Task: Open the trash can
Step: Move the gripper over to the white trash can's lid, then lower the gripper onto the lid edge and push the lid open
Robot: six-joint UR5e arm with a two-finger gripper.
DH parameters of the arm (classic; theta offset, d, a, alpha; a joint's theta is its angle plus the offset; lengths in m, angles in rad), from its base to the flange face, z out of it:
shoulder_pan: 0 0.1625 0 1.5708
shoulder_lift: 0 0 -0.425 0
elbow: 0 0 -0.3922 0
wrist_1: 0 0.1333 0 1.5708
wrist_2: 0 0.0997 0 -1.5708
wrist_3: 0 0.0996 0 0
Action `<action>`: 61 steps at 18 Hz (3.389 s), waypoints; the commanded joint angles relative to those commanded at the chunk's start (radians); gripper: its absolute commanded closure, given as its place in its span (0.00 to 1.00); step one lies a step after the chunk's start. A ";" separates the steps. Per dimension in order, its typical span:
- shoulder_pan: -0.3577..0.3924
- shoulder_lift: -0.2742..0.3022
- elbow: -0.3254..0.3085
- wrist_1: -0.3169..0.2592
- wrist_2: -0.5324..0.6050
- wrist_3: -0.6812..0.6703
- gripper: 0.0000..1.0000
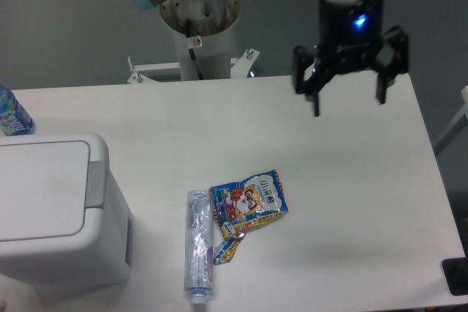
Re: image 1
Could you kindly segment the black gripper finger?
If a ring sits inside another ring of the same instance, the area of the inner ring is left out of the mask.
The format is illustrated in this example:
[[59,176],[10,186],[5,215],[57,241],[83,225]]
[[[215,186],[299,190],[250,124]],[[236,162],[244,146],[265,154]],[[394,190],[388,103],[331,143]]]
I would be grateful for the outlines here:
[[390,61],[384,64],[376,57],[371,65],[377,73],[376,99],[380,104],[386,102],[387,89],[396,76],[409,71],[409,36],[401,26],[394,26],[382,35],[382,47],[391,50]]
[[312,104],[315,117],[320,116],[320,91],[331,81],[332,75],[316,50],[297,45],[292,51],[292,85],[298,95]]

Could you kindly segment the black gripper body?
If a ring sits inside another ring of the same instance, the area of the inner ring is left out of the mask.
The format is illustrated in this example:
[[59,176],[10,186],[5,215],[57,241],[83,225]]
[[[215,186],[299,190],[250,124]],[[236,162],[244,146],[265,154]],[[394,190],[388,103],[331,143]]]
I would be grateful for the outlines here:
[[320,41],[314,60],[314,79],[365,69],[378,71],[383,47],[384,0],[319,0]]

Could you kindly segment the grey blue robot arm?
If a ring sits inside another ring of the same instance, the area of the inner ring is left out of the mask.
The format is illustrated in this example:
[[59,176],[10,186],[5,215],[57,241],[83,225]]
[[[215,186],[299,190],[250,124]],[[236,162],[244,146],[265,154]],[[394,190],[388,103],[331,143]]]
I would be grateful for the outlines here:
[[[173,32],[181,79],[232,77],[228,48],[240,0],[133,0],[158,8]],[[318,0],[320,41],[292,52],[292,86],[320,110],[320,91],[337,75],[371,69],[376,98],[384,103],[396,76],[408,73],[409,38],[400,26],[382,30],[384,0]]]

